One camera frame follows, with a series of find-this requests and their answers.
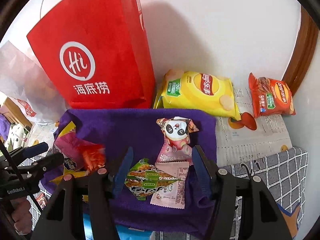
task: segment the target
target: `panda face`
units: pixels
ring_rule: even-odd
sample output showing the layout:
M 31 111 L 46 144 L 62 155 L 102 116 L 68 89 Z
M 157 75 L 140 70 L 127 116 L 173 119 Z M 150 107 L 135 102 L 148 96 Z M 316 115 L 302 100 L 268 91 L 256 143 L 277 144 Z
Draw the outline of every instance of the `panda face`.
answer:
M 179 141 L 188 136 L 187 128 L 185 120 L 170 120 L 166 122 L 164 132 L 169 139 Z

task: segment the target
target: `lay's logo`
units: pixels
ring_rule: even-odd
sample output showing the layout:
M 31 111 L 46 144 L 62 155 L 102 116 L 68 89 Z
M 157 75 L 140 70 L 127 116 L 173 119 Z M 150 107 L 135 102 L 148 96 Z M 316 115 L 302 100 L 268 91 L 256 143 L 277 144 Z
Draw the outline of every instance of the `lay's logo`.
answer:
M 275 85 L 276 97 L 279 98 L 285 104 L 288 103 L 289 92 L 288 89 L 280 82 L 276 82 Z

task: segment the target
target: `metal screw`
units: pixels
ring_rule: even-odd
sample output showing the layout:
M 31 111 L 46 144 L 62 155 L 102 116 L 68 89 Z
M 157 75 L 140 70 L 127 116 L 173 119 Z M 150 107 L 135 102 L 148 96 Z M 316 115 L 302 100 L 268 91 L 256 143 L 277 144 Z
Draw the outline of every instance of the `metal screw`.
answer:
M 252 178 L 255 182 L 260 182 L 261 178 L 259 176 L 253 176 Z
M 98 169 L 98 174 L 103 175 L 106 173 L 107 173 L 107 170 L 105 168 Z
M 71 174 L 67 174 L 66 176 L 63 177 L 63 179 L 65 181 L 71 180 L 72 179 L 72 175 Z
M 219 169 L 218 172 L 220 175 L 227 175 L 228 174 L 227 170 L 225 170 L 225 169 Z

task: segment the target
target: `yellow chip bag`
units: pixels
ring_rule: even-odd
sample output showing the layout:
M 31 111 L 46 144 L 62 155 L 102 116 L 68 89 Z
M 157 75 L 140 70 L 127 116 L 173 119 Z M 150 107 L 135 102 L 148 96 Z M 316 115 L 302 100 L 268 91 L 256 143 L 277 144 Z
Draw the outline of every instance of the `yellow chip bag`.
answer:
M 230 79 L 199 72 L 169 70 L 154 108 L 200 109 L 208 114 L 240 120 Z

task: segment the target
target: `green snack package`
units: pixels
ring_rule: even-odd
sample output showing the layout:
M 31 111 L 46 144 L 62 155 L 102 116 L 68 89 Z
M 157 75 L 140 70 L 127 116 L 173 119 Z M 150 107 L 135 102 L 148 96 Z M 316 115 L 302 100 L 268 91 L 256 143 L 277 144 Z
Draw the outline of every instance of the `green snack package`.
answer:
M 146 196 L 177 180 L 180 179 L 159 170 L 154 165 L 149 164 L 148 159 L 144 158 L 129 170 L 125 185 L 138 200 L 146 200 Z

